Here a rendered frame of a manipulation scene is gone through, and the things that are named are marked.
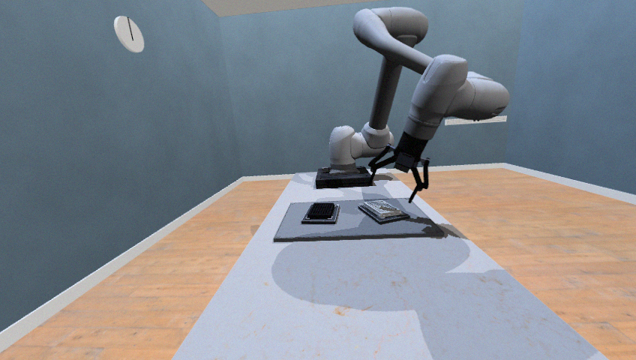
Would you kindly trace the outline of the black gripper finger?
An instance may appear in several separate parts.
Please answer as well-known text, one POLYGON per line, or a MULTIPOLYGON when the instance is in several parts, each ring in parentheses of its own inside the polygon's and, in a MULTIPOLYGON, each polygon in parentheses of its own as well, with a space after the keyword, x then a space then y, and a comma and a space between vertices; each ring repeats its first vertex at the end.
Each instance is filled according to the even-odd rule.
POLYGON ((388 165, 390 163, 394 163, 397 160, 398 156, 395 157, 393 155, 393 156, 391 156, 388 159, 385 159, 385 160, 383 160, 383 161, 381 161, 379 163, 376 163, 380 158, 382 158, 384 155, 386 155, 387 152, 393 152, 394 149, 396 149, 396 148, 391 146, 391 144, 388 144, 383 151, 381 151, 373 160, 370 161, 368 166, 371 167, 370 171, 372 172, 372 175, 370 177, 370 181, 368 183, 368 186, 371 185, 371 182, 373 181, 373 178, 374 178, 374 175, 375 175, 377 169, 379 169, 381 167, 384 167, 384 166, 386 166, 386 165, 388 165))
POLYGON ((422 189, 428 189, 428 185, 429 185, 429 181, 428 181, 428 165, 430 162, 430 158, 423 158, 421 157, 421 165, 423 166, 423 174, 424 174, 424 182, 422 182, 419 172, 418 170, 412 170, 412 174, 414 176, 415 182, 416 182, 416 187, 414 189, 414 191, 412 192, 412 195, 409 198, 409 203, 411 203, 413 201, 414 196, 416 195, 417 191, 422 191, 422 189))

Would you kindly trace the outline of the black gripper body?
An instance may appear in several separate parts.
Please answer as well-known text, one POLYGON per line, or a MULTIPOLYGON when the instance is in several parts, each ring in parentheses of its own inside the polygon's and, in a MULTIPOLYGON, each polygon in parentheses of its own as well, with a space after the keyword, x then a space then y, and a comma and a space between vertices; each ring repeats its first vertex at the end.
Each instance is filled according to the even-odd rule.
POLYGON ((416 139, 411 137, 410 135, 403 132, 400 141, 394 149, 394 157, 396 158, 400 152, 406 152, 408 154, 413 154, 415 158, 415 162, 419 162, 421 160, 421 154, 427 145, 428 140, 416 139))

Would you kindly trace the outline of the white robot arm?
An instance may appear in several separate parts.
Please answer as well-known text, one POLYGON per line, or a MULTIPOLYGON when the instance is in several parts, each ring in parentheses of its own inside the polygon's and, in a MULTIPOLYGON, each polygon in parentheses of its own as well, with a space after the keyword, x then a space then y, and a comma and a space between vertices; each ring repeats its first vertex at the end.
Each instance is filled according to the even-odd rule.
POLYGON ((348 125, 331 132, 331 165, 322 168, 330 176, 359 174, 356 159, 376 157, 389 143, 394 146, 387 121, 403 66, 423 74, 403 127, 406 134, 416 139, 431 140, 443 118, 492 119, 509 104, 507 89, 492 79, 468 72, 466 59, 455 55, 431 58, 413 49, 428 32, 428 18, 417 10, 363 9, 355 15, 352 28, 362 44, 383 58, 369 122, 361 133, 355 133, 348 125))

